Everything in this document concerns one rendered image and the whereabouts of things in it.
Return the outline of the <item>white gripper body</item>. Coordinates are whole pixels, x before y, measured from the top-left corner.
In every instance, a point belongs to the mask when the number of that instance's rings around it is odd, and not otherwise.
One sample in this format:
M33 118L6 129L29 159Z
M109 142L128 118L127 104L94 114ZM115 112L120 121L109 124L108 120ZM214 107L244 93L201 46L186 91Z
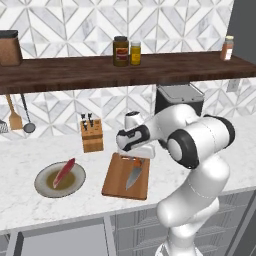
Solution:
M126 157L153 159L155 157L155 147L151 144L146 144L129 151L121 149L120 154Z

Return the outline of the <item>wooden cutting board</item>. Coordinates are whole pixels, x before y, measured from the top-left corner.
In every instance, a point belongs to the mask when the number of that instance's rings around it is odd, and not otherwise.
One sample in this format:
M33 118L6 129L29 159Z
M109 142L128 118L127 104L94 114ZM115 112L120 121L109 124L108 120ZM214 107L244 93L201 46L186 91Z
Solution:
M146 200L150 160L143 159L141 174L135 183L127 189L126 182L132 167L131 160L123 159L120 154L114 153L108 167L102 194L104 196Z

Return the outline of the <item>wooden knife block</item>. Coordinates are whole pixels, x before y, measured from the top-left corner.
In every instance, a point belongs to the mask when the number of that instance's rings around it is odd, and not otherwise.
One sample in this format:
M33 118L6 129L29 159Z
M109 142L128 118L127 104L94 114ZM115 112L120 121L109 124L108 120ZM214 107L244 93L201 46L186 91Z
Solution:
M83 122L80 122L83 150L85 153L97 152L104 149L103 131L100 119L94 120L94 127L91 128L89 120L86 121L88 130L85 131Z

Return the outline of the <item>grey round plate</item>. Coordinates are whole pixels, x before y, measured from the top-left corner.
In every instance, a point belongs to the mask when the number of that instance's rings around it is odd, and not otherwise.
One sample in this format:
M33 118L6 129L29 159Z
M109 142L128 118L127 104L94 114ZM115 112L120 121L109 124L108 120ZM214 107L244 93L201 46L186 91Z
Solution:
M86 172L82 166L75 163L71 171L60 181L56 188L53 181L58 172L64 167L66 161L53 163L42 169L35 178L36 191L47 198L61 198L79 190L86 179Z

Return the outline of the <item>grey open drawer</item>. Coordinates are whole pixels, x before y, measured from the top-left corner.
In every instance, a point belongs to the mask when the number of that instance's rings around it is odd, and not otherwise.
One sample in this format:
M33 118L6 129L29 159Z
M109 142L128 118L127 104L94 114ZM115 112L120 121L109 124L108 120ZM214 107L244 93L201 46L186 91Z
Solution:
M117 256L104 219L13 232L6 256Z

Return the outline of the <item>dark grey toaster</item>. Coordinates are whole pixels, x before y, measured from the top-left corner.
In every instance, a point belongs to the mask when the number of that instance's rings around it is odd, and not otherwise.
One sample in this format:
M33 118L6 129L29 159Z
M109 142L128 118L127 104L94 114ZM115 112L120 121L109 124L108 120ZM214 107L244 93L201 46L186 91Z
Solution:
M190 105L196 114L200 116L204 104L204 93L193 84L157 86L155 113L177 104Z

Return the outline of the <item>yellow jar with pale lid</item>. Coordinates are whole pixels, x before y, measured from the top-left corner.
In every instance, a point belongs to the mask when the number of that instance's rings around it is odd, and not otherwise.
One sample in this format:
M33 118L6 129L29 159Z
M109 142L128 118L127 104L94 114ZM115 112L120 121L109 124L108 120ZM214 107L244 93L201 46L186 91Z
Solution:
M141 62L141 42L132 41L130 47L130 64L139 65Z

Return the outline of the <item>dark jar with red label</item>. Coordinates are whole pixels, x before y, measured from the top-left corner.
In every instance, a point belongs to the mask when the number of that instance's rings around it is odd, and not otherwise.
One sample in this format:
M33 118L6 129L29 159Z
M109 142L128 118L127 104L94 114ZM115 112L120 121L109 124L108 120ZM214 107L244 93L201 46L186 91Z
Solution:
M129 41L126 36L115 36L113 40L113 64L116 67L128 65Z

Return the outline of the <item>dark grey ladle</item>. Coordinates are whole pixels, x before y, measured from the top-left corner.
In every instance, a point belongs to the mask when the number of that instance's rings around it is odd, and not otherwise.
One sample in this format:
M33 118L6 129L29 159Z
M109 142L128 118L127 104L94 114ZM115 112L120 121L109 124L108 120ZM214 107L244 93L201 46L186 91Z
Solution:
M26 104L26 100L25 100L25 97L24 95L21 95L21 100L22 100L22 103L23 103L23 107L25 109L25 112L27 113L28 112L28 109L27 109L27 104ZM36 126L34 123L31 122L30 118L28 117L28 123L24 125L23 127L23 130L26 132L26 133L33 133L36 129Z

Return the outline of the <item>orange spice bottle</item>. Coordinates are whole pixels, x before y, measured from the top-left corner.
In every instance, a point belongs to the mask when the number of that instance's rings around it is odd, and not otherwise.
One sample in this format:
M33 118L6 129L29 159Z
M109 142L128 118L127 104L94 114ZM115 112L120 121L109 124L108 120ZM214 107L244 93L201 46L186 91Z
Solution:
M231 59L233 46L234 46L234 37L226 36L222 46L221 55L220 55L220 58L223 61L228 61Z

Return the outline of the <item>wooden spatula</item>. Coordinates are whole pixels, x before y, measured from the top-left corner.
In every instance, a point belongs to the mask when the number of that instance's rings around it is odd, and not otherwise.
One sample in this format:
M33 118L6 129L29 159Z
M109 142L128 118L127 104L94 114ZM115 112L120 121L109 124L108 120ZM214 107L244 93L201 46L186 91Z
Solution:
M14 106L11 100L11 97L9 94L6 94L6 99L11 111L11 114L9 116L9 123L10 123L10 127L12 130L20 130L23 128L22 125L22 118L20 115L18 115L15 110L14 110Z

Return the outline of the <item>brown canister with black lid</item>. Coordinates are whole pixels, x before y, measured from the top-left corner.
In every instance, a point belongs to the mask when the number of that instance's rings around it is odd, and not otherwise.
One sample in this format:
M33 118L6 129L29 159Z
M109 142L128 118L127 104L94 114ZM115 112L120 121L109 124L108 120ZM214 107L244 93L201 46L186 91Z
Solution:
M2 66L18 66L22 61L18 31L0 30L0 64Z

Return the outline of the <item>orange handled kitchen knife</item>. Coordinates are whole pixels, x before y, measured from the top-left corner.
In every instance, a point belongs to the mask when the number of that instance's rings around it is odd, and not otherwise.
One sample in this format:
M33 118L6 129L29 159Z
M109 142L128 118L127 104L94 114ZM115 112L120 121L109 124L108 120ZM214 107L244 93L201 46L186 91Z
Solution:
M140 176L140 173L142 171L142 165L143 165L144 160L136 158L133 162L133 168L131 173L129 174L129 177L126 182L126 189L129 189L134 185L134 183L137 181L137 179Z

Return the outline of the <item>dark wooden wall shelf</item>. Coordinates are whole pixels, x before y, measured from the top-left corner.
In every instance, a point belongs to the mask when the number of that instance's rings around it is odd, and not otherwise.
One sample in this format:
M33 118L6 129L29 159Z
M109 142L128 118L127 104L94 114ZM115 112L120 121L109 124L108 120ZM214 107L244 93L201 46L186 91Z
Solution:
M256 77L256 65L236 56L188 52L144 54L139 66L116 67L111 56L26 59L0 66L0 95Z

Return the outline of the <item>grey wall socket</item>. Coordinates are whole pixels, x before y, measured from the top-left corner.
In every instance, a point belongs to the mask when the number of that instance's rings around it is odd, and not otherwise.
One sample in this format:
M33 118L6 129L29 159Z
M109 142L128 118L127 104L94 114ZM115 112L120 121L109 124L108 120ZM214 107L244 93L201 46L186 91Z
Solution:
M240 80L239 79L232 79L230 81L230 91L231 92L236 92L238 90L238 87L239 87L239 83L240 83Z

